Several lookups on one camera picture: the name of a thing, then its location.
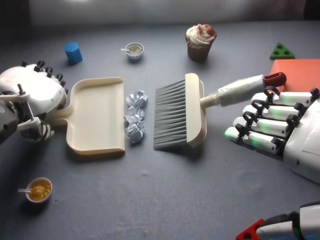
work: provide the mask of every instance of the green triangle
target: green triangle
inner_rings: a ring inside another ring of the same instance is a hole
[[[285,45],[283,45],[281,42],[278,42],[269,58],[271,60],[294,59],[295,55]]]

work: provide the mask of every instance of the brown cupcake liner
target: brown cupcake liner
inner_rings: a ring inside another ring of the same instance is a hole
[[[217,33],[214,33],[214,39],[211,43],[206,45],[195,45],[189,41],[187,36],[185,36],[189,58],[195,62],[203,62],[204,60],[206,60],[211,49],[212,43],[215,41],[216,37]]]

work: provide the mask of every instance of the cup of yellow sauce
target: cup of yellow sauce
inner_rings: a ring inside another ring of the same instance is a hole
[[[37,186],[44,187],[44,191],[41,195],[34,195],[32,193],[26,193],[25,195],[26,195],[26,198],[30,202],[35,203],[35,204],[40,204],[40,203],[47,201],[49,199],[49,197],[51,196],[52,183],[48,178],[38,177],[38,178],[34,179],[33,181],[31,181],[26,188],[32,189]]]

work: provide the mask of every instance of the brush head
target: brush head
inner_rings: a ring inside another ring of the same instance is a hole
[[[204,84],[194,73],[155,91],[155,150],[196,147],[207,134],[206,110],[200,106]]]

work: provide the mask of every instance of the white wall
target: white wall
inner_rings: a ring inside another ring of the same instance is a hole
[[[299,20],[306,0],[29,0],[32,24]]]

